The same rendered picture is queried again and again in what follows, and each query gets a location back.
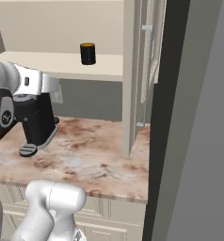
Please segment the black mug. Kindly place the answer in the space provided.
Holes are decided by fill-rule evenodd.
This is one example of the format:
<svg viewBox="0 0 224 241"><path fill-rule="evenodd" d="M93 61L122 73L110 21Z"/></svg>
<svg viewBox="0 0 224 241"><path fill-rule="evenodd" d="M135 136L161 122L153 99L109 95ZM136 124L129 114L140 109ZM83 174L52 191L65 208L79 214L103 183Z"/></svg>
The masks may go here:
<svg viewBox="0 0 224 241"><path fill-rule="evenodd" d="M83 65L93 65L96 63L95 44L85 42L80 44L81 62Z"/></svg>

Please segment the cream wall cabinet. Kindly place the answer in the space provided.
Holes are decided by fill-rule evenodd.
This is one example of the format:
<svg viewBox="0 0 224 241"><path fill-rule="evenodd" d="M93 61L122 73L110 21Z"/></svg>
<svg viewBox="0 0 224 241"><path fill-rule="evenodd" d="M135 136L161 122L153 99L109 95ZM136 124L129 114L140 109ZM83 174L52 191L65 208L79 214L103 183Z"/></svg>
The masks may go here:
<svg viewBox="0 0 224 241"><path fill-rule="evenodd" d="M123 0L0 0L0 60L58 78L117 81L123 67ZM83 65L80 44L95 44Z"/></svg>

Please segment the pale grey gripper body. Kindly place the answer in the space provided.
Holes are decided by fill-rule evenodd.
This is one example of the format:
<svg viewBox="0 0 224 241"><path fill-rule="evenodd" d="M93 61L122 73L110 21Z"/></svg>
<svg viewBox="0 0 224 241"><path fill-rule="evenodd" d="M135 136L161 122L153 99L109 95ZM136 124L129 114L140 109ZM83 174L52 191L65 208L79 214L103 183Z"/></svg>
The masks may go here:
<svg viewBox="0 0 224 241"><path fill-rule="evenodd" d="M63 97L59 80L46 73L42 75L42 93L49 93L51 101L55 104L62 104Z"/></svg>

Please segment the cream base cabinet door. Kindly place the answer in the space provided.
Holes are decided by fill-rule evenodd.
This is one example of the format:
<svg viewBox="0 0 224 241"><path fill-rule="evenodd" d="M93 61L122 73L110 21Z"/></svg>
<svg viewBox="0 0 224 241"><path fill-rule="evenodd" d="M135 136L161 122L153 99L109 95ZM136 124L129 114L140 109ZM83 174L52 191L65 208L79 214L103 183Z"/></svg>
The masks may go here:
<svg viewBox="0 0 224 241"><path fill-rule="evenodd" d="M142 241L140 228L123 229L85 222L78 222L77 226L84 233L87 241Z"/></svg>

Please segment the cream drawer front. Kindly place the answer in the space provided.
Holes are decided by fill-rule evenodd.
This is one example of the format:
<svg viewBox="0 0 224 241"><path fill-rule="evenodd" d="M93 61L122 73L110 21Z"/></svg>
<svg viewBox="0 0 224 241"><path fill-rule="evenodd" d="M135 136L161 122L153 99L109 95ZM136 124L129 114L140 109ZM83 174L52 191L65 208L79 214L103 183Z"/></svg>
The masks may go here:
<svg viewBox="0 0 224 241"><path fill-rule="evenodd" d="M78 212L78 215L128 224L142 224L145 216L145 205L87 196L86 204Z"/></svg>

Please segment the grey fridge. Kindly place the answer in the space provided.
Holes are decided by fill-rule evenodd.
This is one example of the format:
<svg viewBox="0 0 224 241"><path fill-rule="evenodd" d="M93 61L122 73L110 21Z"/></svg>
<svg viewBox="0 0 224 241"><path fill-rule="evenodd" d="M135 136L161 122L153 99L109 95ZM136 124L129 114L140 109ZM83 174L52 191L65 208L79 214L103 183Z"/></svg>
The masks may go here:
<svg viewBox="0 0 224 241"><path fill-rule="evenodd" d="M142 241L224 241L224 0L168 0Z"/></svg>

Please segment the black coffee machine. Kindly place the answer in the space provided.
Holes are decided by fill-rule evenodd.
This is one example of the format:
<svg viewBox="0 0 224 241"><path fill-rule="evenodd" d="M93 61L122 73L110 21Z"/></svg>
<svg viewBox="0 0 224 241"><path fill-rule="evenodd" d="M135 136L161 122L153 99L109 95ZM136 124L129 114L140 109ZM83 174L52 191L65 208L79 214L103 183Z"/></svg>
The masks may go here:
<svg viewBox="0 0 224 241"><path fill-rule="evenodd" d="M20 95L13 101L16 121L22 124L26 139L19 154L30 157L51 142L58 130L59 118L54 116L49 93Z"/></svg>

